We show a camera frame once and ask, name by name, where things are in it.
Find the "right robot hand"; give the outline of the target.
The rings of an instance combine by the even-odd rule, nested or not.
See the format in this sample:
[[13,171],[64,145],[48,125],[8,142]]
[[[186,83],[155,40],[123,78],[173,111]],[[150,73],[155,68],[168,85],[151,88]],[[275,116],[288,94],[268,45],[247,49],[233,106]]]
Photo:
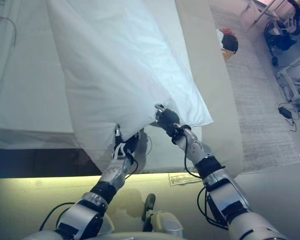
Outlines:
[[179,116],[163,104],[157,103],[155,104],[155,108],[157,109],[155,114],[156,124],[171,137],[178,128],[177,125],[180,124]]

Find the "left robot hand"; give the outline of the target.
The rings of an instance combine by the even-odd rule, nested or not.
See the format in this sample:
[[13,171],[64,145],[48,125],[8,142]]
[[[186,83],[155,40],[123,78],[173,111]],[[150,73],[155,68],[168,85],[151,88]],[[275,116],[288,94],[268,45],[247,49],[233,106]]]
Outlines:
[[136,150],[140,139],[140,133],[137,132],[128,140],[123,140],[121,134],[121,127],[117,124],[114,128],[114,153],[112,158],[117,160],[118,157],[129,158]]

